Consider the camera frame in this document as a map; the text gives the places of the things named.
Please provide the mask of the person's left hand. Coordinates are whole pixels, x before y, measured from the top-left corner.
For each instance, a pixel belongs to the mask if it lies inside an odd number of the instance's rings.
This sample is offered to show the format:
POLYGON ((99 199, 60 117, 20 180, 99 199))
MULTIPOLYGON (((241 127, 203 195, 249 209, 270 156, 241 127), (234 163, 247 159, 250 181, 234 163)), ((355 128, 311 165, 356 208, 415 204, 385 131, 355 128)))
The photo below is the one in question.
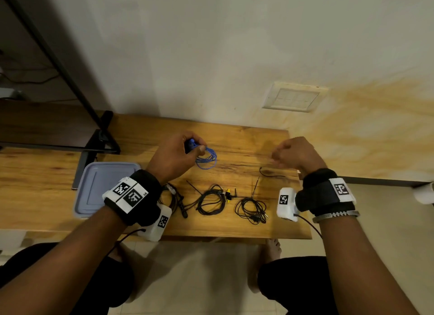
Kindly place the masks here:
POLYGON ((189 156, 184 147, 190 139, 207 146, 193 131, 183 131, 165 138, 154 153, 145 170, 155 176, 160 185, 177 179, 195 165, 199 156, 189 156))

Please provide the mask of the person's left forearm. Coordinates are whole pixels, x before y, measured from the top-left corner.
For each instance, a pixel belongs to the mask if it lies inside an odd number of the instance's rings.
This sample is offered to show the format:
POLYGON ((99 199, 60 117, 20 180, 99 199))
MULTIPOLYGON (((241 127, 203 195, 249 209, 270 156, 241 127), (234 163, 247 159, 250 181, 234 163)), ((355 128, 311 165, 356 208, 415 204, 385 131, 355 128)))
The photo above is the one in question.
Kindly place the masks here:
POLYGON ((100 208, 0 289, 0 311, 5 315, 68 315, 126 228, 112 209, 100 208))

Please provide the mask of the person's bare foot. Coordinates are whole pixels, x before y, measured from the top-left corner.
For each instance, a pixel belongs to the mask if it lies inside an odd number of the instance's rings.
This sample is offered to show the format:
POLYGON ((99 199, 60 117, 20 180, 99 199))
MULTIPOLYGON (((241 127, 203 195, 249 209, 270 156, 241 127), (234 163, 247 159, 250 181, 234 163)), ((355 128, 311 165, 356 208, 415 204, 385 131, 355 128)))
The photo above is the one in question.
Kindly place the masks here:
POLYGON ((263 261, 264 263, 271 263, 281 258, 281 247, 278 239, 266 239, 263 246, 263 261))

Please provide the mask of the grey plastic container lid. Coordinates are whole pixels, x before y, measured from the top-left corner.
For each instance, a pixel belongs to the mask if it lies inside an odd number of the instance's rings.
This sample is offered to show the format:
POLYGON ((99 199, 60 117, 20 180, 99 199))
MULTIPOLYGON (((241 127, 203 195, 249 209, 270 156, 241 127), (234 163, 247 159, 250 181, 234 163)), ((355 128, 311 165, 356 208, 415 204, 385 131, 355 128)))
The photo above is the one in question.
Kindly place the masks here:
POLYGON ((93 162, 88 164, 78 185, 73 207, 76 218, 89 218, 103 205, 102 195, 122 178, 131 176, 141 166, 133 162, 93 162))

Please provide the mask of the black metal rack frame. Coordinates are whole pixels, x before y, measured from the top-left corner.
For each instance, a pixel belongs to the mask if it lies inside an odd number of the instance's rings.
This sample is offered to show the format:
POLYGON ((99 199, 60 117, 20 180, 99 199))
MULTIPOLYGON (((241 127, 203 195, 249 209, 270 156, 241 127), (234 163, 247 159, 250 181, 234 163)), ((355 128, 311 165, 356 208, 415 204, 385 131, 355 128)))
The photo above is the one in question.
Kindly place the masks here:
POLYGON ((5 148, 79 153, 72 189, 99 154, 120 154, 113 112, 96 110, 77 83, 99 89, 48 0, 0 0, 0 152, 5 148))

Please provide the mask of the person's right forearm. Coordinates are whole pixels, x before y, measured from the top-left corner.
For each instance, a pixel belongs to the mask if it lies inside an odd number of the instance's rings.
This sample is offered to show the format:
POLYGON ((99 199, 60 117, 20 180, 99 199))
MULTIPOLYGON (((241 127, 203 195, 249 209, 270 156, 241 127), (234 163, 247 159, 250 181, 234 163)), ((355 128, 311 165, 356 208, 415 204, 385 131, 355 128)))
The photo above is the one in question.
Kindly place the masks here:
POLYGON ((319 222, 339 315, 420 315, 354 216, 319 222))

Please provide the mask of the cream wall switch plate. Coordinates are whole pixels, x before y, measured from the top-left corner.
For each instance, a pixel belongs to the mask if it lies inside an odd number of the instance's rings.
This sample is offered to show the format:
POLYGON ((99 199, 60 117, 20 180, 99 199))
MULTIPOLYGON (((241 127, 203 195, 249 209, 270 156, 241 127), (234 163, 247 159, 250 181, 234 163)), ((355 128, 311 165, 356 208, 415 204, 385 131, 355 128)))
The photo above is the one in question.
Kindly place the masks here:
POLYGON ((328 95, 329 88, 276 81, 269 89, 263 109, 310 113, 328 95))

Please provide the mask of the person's right hand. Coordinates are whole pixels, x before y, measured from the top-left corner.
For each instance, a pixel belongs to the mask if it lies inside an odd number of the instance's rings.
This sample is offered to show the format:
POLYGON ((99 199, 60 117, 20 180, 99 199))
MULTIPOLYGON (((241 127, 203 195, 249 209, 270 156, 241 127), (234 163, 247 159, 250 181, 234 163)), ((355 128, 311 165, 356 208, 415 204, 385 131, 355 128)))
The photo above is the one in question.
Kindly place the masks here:
POLYGON ((328 168, 314 146, 305 137, 295 137, 286 140, 292 141, 290 148, 292 169, 299 171, 302 178, 317 170, 328 168))

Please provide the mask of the black shorts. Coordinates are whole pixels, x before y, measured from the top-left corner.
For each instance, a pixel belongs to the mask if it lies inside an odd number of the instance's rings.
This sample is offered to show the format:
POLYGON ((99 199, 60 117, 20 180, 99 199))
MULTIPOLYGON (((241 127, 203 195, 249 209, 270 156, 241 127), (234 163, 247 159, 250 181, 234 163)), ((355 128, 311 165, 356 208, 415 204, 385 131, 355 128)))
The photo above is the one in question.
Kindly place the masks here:
MULTIPOLYGON (((38 243, 12 256, 0 266, 0 289, 28 267, 50 252, 57 242, 38 243)), ((271 256, 272 248, 263 245, 257 266, 252 271, 254 289, 269 300, 278 302, 288 310, 288 315, 308 314, 339 315, 326 257, 279 258, 271 256)), ((108 315, 109 308, 120 306, 132 295, 134 286, 132 266, 105 257, 96 269, 79 301, 70 315, 108 315)))

